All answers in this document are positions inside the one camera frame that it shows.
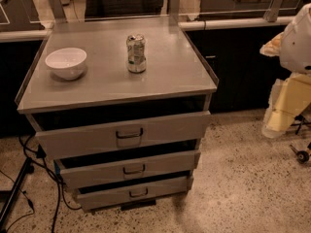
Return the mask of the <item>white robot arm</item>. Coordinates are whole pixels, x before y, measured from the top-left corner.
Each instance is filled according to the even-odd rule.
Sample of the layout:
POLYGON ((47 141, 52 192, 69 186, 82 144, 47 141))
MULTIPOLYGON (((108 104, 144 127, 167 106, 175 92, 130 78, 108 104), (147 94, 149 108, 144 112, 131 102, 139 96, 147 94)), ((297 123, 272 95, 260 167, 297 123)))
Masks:
POLYGON ((303 6, 285 30, 259 52, 278 56, 280 65, 291 72, 285 80, 275 81, 263 118, 262 134, 276 138, 311 104, 311 4, 303 6))

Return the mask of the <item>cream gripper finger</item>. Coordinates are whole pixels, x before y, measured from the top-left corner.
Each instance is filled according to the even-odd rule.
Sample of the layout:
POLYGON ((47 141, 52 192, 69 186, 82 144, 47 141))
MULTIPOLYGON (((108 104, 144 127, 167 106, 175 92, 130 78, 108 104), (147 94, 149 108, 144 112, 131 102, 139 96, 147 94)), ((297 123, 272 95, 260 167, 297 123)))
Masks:
POLYGON ((282 33, 276 35, 274 38, 272 38, 269 42, 267 42, 260 48, 259 53, 269 57, 279 56, 282 37, 282 33))
POLYGON ((284 81, 277 79, 270 91, 261 133, 267 138, 282 136, 310 104, 310 76, 292 73, 284 81))

